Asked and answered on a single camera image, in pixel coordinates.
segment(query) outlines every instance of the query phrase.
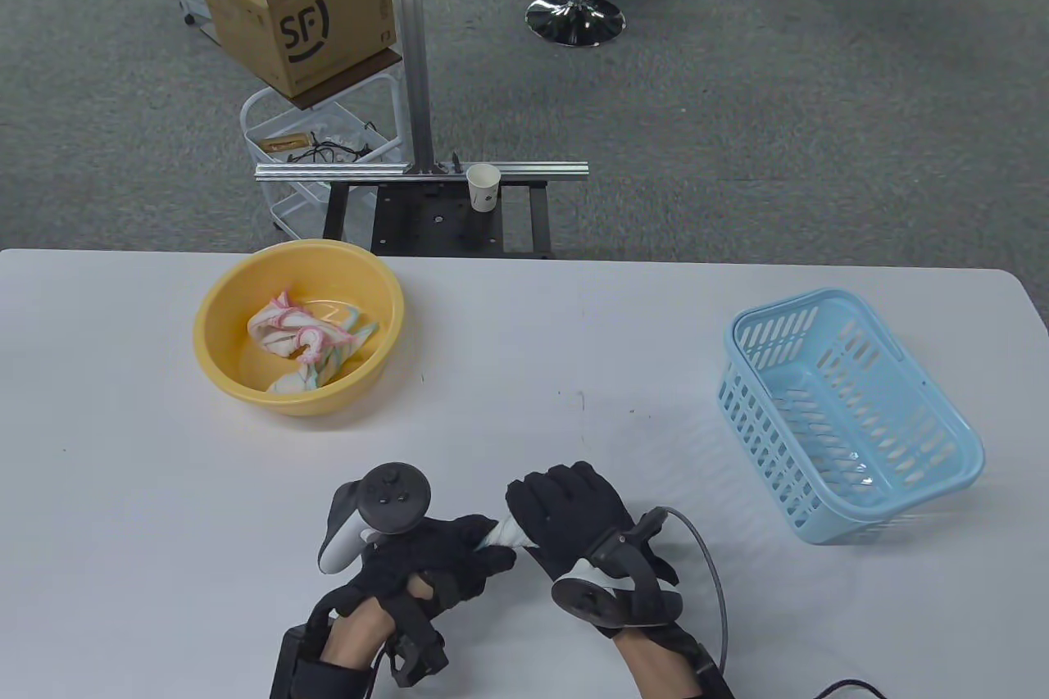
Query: sf logo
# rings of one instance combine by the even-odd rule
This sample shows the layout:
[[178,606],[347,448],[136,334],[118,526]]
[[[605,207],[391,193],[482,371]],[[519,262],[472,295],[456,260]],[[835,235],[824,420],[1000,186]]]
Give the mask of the sf logo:
[[284,36],[284,48],[297,50],[287,55],[288,62],[303,62],[317,55],[324,46],[328,33],[327,6],[323,0],[317,0],[314,5],[307,5],[293,17],[284,17],[280,21],[281,36]]

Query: white table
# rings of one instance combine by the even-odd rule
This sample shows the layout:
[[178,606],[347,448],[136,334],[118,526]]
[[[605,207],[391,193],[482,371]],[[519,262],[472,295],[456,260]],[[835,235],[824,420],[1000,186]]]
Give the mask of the white table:
[[[4,696],[263,699],[285,628],[331,587],[315,559],[339,483],[409,461],[434,515],[498,517],[507,482],[577,459],[708,538],[740,699],[845,676],[891,699],[1045,695],[1049,340],[1010,275],[394,258],[410,313],[385,377],[356,410],[286,421],[221,396],[192,354],[237,258],[0,253]],[[873,303],[987,449],[976,486],[865,547],[794,537],[714,405],[733,314],[826,284]],[[668,525],[657,547],[716,652],[687,544]],[[522,558],[442,616],[452,665],[412,696],[634,695],[548,584]]]

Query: black metal frame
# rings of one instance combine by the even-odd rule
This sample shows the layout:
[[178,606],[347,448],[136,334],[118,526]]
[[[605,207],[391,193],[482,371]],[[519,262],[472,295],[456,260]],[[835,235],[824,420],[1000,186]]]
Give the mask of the black metal frame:
[[[379,186],[371,229],[372,253],[382,256],[554,258],[544,179],[505,179],[499,185],[500,194],[504,186],[529,189],[531,252],[505,249],[502,200],[498,200],[491,212],[476,212],[470,206],[469,187],[462,177],[405,185],[389,185],[388,182],[355,182],[354,185]],[[323,237],[341,240],[350,183],[333,182],[330,187]]]

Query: black glove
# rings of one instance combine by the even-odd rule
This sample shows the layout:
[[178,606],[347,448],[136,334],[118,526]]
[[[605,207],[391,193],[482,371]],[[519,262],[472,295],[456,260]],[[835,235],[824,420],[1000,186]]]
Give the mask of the black glove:
[[326,616],[334,609],[346,616],[369,597],[382,603],[386,598],[402,594],[408,579],[418,573],[433,588],[433,597],[420,601],[432,619],[461,600],[480,595],[489,576],[513,568],[517,558],[513,549],[490,546],[476,551],[495,524],[483,515],[463,516],[452,522],[424,518],[409,532],[392,535],[366,549],[360,573],[344,587],[325,595],[315,614]]
[[[507,488],[507,506],[536,545],[529,552],[555,580],[612,530],[634,527],[616,489],[584,461],[571,467],[558,464],[545,473],[529,473],[523,481],[514,481]],[[678,584],[673,568],[657,557],[647,544],[641,553],[659,578]]]

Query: light blue plastic basket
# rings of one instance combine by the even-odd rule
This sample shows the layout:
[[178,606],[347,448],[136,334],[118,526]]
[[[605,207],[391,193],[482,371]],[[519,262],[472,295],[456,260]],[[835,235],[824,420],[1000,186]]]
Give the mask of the light blue plastic basket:
[[850,292],[745,311],[725,346],[722,410],[804,541],[887,522],[983,470],[980,438]]

